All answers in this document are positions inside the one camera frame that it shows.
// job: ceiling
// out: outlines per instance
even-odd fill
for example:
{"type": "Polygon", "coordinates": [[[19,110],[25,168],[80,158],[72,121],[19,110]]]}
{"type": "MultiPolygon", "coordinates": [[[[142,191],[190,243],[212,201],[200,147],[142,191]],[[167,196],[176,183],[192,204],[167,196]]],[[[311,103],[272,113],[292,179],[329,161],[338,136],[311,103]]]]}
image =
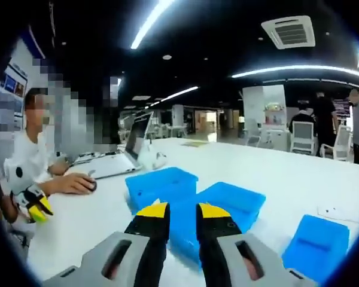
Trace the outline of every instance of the ceiling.
{"type": "Polygon", "coordinates": [[[44,14],[35,16],[31,26],[40,47],[63,74],[63,80],[89,105],[102,103],[100,86],[110,85],[109,77],[116,76],[122,79],[118,93],[120,108],[143,109],[157,99],[195,86],[199,89],[159,103],[155,108],[170,108],[175,103],[240,108],[238,91],[243,87],[279,83],[285,84],[287,105],[293,106],[318,90],[332,97],[345,97],[350,87],[344,83],[359,85],[359,77],[326,70],[231,76],[289,65],[324,65],[359,71],[359,9],[348,14],[352,6],[344,7],[337,2],[340,1],[174,0],[137,49],[130,47],[158,0],[98,0],[96,5],[79,7],[69,1],[57,2],[53,10],[54,47],[47,6],[44,14]],[[278,50],[261,27],[267,20],[302,15],[312,20],[314,47],[278,50]],[[165,55],[171,59],[164,60],[165,55]],[[317,80],[292,81],[296,78],[317,80]],[[285,80],[264,83],[281,79],[285,80]],[[343,84],[321,83],[321,79],[343,84]],[[135,96],[150,98],[133,100],[135,96]]]}

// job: white desk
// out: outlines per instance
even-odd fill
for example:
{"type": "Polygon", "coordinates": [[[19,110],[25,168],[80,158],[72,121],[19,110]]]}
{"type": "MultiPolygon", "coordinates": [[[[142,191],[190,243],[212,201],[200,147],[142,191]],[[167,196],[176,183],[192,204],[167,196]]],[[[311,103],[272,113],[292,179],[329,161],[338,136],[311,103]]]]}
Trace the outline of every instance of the white desk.
{"type": "MultiPolygon", "coordinates": [[[[157,150],[177,166],[199,177],[197,190],[225,181],[262,194],[267,199],[252,228],[273,249],[290,239],[306,213],[317,215],[318,205],[353,206],[359,210],[359,165],[307,155],[227,143],[194,148],[181,146],[188,139],[158,139],[157,150]]],[[[39,225],[29,248],[28,262],[45,280],[70,265],[80,266],[82,255],[115,231],[124,231],[132,220],[124,195],[130,175],[98,180],[89,196],[50,197],[51,220],[39,225]]],[[[351,230],[359,224],[337,221],[351,230]]],[[[160,286],[205,286],[202,273],[185,267],[168,252],[160,286]]]]}

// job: poster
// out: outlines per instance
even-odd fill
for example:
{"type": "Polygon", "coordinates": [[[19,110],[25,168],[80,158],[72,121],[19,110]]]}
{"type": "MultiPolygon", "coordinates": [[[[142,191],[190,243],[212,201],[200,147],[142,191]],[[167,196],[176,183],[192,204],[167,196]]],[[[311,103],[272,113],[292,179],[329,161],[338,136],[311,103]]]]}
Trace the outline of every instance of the poster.
{"type": "Polygon", "coordinates": [[[3,106],[2,112],[11,114],[15,131],[23,127],[23,101],[27,83],[26,74],[16,64],[9,64],[0,77],[0,105],[3,106]]]}
{"type": "Polygon", "coordinates": [[[336,114],[340,118],[349,118],[349,101],[348,99],[344,100],[334,100],[333,101],[336,114]]]}
{"type": "Polygon", "coordinates": [[[16,81],[14,80],[14,78],[6,74],[4,89],[9,91],[10,93],[14,93],[15,86],[16,86],[16,81]]]}

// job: laptop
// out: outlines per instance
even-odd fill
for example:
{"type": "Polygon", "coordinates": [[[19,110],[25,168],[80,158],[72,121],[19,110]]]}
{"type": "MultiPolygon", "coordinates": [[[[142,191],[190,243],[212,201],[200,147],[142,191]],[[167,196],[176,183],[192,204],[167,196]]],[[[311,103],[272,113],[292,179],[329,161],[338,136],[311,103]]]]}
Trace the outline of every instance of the laptop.
{"type": "Polygon", "coordinates": [[[73,164],[65,175],[85,173],[94,179],[100,179],[140,170],[142,166],[138,163],[138,156],[144,145],[152,114],[153,112],[135,118],[124,152],[107,152],[100,157],[89,158],[87,162],[80,161],[73,164]]]}

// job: chair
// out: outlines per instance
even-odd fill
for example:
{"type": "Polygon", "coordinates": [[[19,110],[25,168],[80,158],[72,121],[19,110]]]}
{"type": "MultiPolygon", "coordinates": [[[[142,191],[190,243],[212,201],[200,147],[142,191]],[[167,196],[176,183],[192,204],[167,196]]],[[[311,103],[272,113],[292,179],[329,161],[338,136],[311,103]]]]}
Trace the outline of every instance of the chair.
{"type": "Polygon", "coordinates": [[[258,128],[256,120],[248,118],[245,121],[245,128],[247,130],[246,145],[258,147],[261,141],[261,131],[258,128]]]}
{"type": "Polygon", "coordinates": [[[163,124],[161,126],[161,131],[162,131],[162,138],[166,139],[169,137],[169,126],[167,124],[163,124]]]}
{"type": "Polygon", "coordinates": [[[293,121],[290,152],[314,154],[314,124],[304,121],[293,121]]]}
{"type": "Polygon", "coordinates": [[[328,155],[332,155],[334,160],[347,161],[351,144],[350,132],[351,129],[348,126],[340,125],[334,146],[322,144],[321,156],[330,158],[328,155]]]}

